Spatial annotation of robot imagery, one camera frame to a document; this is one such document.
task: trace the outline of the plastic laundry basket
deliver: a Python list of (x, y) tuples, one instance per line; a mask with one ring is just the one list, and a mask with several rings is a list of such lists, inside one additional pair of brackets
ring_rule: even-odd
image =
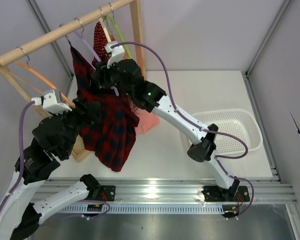
[[(246, 110), (205, 111), (192, 116), (202, 123), (216, 124), (219, 127), (218, 132), (240, 138), (247, 144), (249, 152), (257, 150), (262, 145), (263, 138), (259, 126), (252, 114)], [(245, 151), (243, 145), (231, 137), (217, 135), (214, 142), (219, 154), (222, 155), (242, 154)]]

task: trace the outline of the pink cloth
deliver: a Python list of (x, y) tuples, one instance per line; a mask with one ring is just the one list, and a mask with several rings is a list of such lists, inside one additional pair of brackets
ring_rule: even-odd
[(145, 134), (160, 123), (160, 119), (157, 115), (140, 109), (139, 107), (133, 108), (132, 112), (139, 118), (139, 124), (134, 128), (136, 134)]

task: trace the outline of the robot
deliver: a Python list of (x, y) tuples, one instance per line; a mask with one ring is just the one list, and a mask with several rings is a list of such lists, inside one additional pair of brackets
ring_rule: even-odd
[[(214, 143), (216, 134), (212, 132), (218, 131), (218, 126), (199, 122), (176, 105), (162, 88), (146, 81), (137, 63), (132, 59), (123, 59), (124, 48), (116, 44), (114, 41), (106, 45), (105, 51), (111, 57), (108, 62), (96, 64), (91, 87), (115, 87), (129, 95), (137, 107), (154, 113), (176, 127), (192, 142), (187, 151), (188, 156), (205, 164), (213, 173), (217, 197), (222, 202), (235, 199), (240, 181), (226, 174), (215, 158), (218, 154)], [(21, 178), (20, 161), (23, 159), (17, 160), (8, 189), (18, 181), (19, 183), (12, 193), (7, 192), (0, 204), (0, 240), (23, 240), (53, 214), (80, 200), (96, 200), (102, 191), (102, 186), (95, 177), (88, 174), (64, 191), (47, 199), (31, 202), (40, 186), (61, 165), (55, 157), (60, 161), (69, 159), (80, 130), (100, 119), (99, 102), (86, 102), (76, 98), (73, 100), (75, 107), (70, 108), (63, 102), (61, 92), (57, 89), (49, 90), (32, 100), (51, 116), (43, 119), (32, 131), (32, 143), (24, 149)], [(194, 127), (189, 121), (201, 128)]]

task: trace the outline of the red and black plaid cloth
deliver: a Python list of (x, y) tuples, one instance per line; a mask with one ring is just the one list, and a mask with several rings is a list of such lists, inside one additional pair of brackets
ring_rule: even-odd
[(101, 104), (100, 121), (80, 132), (85, 149), (95, 151), (104, 165), (120, 172), (135, 144), (139, 118), (131, 111), (124, 94), (119, 92), (116, 96), (112, 89), (94, 89), (92, 94), (89, 86), (94, 70), (75, 48), (71, 46), (70, 50), (78, 98)]

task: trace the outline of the wooden clothes rack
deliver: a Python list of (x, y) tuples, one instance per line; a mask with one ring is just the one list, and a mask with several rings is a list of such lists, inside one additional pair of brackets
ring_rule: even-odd
[[(0, 73), (4, 76), (5, 79), (8, 80), (8, 82), (18, 91), (18, 93), (20, 93), (20, 95), (27, 102), (30, 102), (32, 96), (30, 96), (30, 94), (13, 78), (13, 76), (9, 72), (7, 65), (13, 63), (14, 61), (24, 56), (28, 56), (28, 54), (33, 53), (34, 51), (72, 33), (77, 29), (82, 28), (87, 24), (97, 21), (99, 18), (103, 17), (103, 15), (107, 15), (112, 11), (122, 8), (123, 6), (128, 4), (130, 4), (134, 41), (138, 43), (144, 43), (140, 0), (117, 0), (115, 2), (112, 2), (111, 4), (98, 8), (95, 11), (92, 11), (82, 17), (79, 17), (71, 22), (68, 22), (67, 24), (51, 32), (48, 32), (24, 45), (21, 45), (20, 48), (15, 48), (14, 50), (11, 50), (1, 55)], [(142, 74), (145, 76), (146, 64), (144, 49), (140, 46), (135, 46), (135, 53), (136, 62), (140, 66)], [(48, 117), (48, 115), (43, 111), (41, 107), (33, 107), (43, 118)], [(81, 162), (90, 153), (91, 151), (85, 150), (83, 140), (80, 136), (78, 136), (72, 150), (72, 155), (74, 156), (74, 158), (78, 162)]]

